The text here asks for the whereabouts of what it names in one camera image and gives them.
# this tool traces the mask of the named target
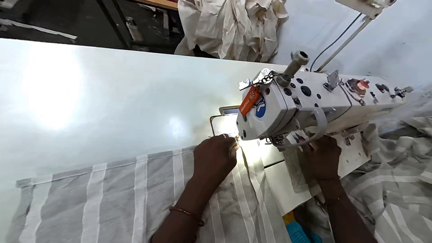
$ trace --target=key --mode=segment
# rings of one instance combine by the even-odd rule
[[[254,80],[251,82],[250,79],[246,79],[245,81],[241,81],[238,83],[238,89],[244,90],[249,87],[252,87],[257,84],[267,84],[270,83],[274,75],[272,74],[274,72],[273,69],[264,68],[261,70],[261,72],[254,78]]]

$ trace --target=white table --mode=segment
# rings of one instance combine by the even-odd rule
[[[264,67],[285,69],[0,39],[0,235],[19,202],[17,179],[199,144],[219,107],[241,103],[238,82]],[[293,205],[283,201],[299,197],[289,198],[283,167],[267,177],[278,204]]]

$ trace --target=person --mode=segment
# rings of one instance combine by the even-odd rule
[[[355,207],[343,190],[337,174],[341,148],[334,138],[323,136],[313,149],[303,146],[305,157],[324,194],[327,211],[336,243],[375,243]],[[194,149],[194,173],[171,208],[151,243],[192,243],[201,215],[216,188],[236,165],[238,145],[226,134],[204,140]]]

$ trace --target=gray and white striped fabric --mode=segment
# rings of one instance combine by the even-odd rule
[[[193,174],[193,147],[17,181],[9,243],[143,243]],[[197,242],[290,242],[260,158],[237,166],[213,194]]]
[[[430,136],[431,118],[405,121]],[[432,140],[382,139],[374,125],[364,132],[379,167],[344,186],[379,243],[432,242]]]

